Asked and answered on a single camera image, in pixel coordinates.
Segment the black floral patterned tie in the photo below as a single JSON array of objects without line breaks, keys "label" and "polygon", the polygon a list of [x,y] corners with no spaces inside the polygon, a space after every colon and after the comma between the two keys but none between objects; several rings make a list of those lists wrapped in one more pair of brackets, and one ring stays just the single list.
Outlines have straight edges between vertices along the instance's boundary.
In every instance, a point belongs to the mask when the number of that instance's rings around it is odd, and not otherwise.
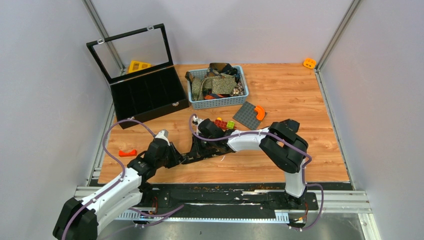
[{"label": "black floral patterned tie", "polygon": [[297,135],[300,123],[293,119],[273,122],[259,130],[223,130],[210,119],[201,120],[194,130],[190,125],[191,148],[182,155],[183,164],[191,164],[244,150],[262,150],[275,164],[299,164],[308,143]]}]

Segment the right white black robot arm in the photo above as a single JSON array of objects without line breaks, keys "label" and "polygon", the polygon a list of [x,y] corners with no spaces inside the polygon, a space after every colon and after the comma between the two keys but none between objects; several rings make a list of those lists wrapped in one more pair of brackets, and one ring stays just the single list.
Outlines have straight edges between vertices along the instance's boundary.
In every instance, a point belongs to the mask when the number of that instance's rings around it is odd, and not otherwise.
[{"label": "right white black robot arm", "polygon": [[273,122],[259,130],[222,130],[210,119],[192,114],[188,126],[192,135],[207,146],[222,152],[263,151],[284,172],[285,201],[298,209],[306,201],[305,168],[312,161],[307,153],[308,143],[292,128],[292,119]]}]

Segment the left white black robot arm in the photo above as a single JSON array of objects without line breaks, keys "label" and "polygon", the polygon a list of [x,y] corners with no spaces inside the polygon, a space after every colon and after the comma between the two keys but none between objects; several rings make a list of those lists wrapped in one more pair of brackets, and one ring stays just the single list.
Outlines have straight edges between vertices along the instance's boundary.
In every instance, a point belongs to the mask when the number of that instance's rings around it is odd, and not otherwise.
[{"label": "left white black robot arm", "polygon": [[172,168],[184,160],[172,142],[154,138],[148,149],[131,160],[111,182],[77,200],[67,200],[53,228],[58,240],[96,240],[102,230],[127,209],[153,201],[147,182],[159,168]]}]

